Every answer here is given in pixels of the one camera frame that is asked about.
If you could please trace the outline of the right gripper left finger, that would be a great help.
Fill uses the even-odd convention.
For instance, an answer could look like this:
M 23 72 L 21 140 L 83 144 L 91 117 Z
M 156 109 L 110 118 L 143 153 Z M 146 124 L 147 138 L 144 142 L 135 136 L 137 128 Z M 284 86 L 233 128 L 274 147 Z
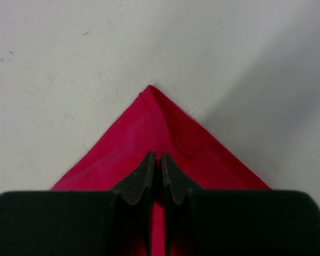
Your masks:
M 0 255 L 150 255 L 156 157 L 105 191 L 0 194 Z

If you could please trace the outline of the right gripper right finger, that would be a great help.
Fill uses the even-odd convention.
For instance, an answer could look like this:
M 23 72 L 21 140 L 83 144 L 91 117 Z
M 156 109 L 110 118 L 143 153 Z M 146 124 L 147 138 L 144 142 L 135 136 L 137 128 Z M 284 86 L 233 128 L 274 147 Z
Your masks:
M 291 190 L 203 189 L 161 157 L 166 255 L 320 255 L 320 209 Z

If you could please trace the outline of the red t-shirt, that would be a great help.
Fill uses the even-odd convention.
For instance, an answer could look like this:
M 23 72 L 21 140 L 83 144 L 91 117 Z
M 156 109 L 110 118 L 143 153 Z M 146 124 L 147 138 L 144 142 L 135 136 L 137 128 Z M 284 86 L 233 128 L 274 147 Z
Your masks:
M 169 153 L 204 188 L 267 189 L 256 174 L 154 86 L 139 94 L 53 189 L 111 188 L 148 151 L 157 156 Z

